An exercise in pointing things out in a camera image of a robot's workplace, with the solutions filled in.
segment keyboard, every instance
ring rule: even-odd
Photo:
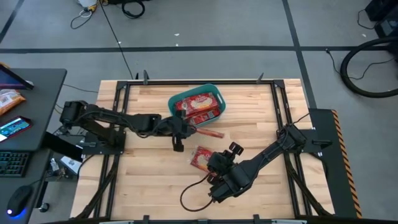
[[[29,152],[0,151],[0,177],[23,177],[29,159]]]

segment monitor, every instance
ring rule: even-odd
[[[3,65],[0,65],[0,89],[32,90],[33,85],[16,75]]]

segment smartphone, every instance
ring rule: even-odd
[[[0,127],[0,142],[29,129],[31,126],[32,123],[27,118],[21,116],[13,118]]]

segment black desk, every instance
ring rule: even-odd
[[[67,71],[65,69],[12,69],[12,71],[35,85],[33,90],[21,91],[27,101],[0,116],[0,122],[6,122],[19,115],[33,122],[33,127],[27,131],[0,143],[0,151],[34,151],[24,177],[0,177],[0,223],[20,224],[28,223],[42,192],[43,178],[52,151],[49,148],[41,148],[41,145]],[[33,185],[34,191],[25,210],[17,217],[9,217],[6,213],[9,197],[18,187],[40,179],[42,181]]]

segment phone screen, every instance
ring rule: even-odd
[[[22,118],[16,118],[8,122],[0,127],[0,142],[6,140],[9,136],[28,128],[29,126],[30,124]]]

